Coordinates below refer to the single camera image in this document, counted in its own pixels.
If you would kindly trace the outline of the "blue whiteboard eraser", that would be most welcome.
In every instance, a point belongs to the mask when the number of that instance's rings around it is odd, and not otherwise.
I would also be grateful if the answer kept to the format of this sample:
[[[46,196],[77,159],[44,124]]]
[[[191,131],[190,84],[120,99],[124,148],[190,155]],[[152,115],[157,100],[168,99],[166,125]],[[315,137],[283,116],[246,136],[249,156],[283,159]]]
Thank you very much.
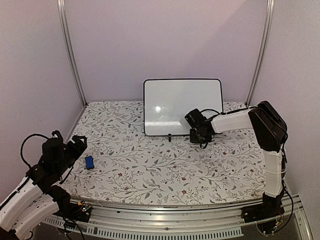
[[[85,167],[87,170],[92,170],[95,168],[94,159],[91,155],[86,156],[84,160],[85,160]]]

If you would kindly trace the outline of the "small black-framed whiteboard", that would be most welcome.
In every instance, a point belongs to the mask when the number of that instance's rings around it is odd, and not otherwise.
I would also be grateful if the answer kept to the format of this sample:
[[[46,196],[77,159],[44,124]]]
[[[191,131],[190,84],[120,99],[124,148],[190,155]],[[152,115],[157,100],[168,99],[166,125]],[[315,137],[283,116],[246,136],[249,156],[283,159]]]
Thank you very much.
[[[144,133],[183,136],[190,132],[185,116],[192,110],[224,111],[217,78],[147,79],[143,83]]]

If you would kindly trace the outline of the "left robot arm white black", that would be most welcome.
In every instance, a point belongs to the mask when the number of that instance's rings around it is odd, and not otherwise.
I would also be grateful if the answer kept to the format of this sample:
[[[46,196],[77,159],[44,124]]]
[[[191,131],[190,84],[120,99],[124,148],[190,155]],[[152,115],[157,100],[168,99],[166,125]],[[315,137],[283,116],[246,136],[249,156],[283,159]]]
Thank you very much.
[[[91,206],[84,201],[74,203],[70,194],[61,187],[75,162],[87,149],[87,138],[74,135],[64,143],[59,131],[42,144],[42,155],[37,164],[29,165],[18,186],[0,204],[0,228],[3,239],[29,240],[33,228],[52,214],[75,226],[87,223]]]

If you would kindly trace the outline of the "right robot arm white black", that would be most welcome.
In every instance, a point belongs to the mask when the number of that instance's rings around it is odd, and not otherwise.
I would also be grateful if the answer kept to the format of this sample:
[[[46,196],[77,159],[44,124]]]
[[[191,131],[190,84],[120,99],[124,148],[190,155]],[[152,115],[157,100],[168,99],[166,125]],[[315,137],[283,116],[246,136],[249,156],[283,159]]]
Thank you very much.
[[[190,126],[190,142],[205,149],[214,135],[240,129],[253,129],[265,160],[265,189],[262,203],[243,207],[241,217],[246,222],[284,214],[282,198],[287,191],[285,143],[287,124],[268,101],[258,105],[217,113],[209,118],[202,111],[191,110],[185,117]]]

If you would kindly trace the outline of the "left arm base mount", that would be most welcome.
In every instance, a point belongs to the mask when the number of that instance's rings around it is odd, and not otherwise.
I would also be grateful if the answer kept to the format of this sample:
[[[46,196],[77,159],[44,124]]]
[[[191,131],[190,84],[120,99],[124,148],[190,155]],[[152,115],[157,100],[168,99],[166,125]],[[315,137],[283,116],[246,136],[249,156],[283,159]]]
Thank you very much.
[[[85,202],[84,200],[78,202],[72,202],[70,194],[65,190],[61,189],[59,193],[58,215],[66,217],[70,220],[80,221],[88,223],[92,214],[92,205]]]

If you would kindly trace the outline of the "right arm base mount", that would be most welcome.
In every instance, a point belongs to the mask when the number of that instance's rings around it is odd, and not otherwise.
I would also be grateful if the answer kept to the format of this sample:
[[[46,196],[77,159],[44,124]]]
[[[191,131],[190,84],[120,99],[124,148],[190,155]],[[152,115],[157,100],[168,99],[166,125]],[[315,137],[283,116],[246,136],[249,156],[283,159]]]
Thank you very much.
[[[243,207],[240,216],[245,223],[262,221],[257,224],[257,229],[264,235],[271,235],[280,225],[284,213],[280,195],[273,198],[263,194],[262,203]]]

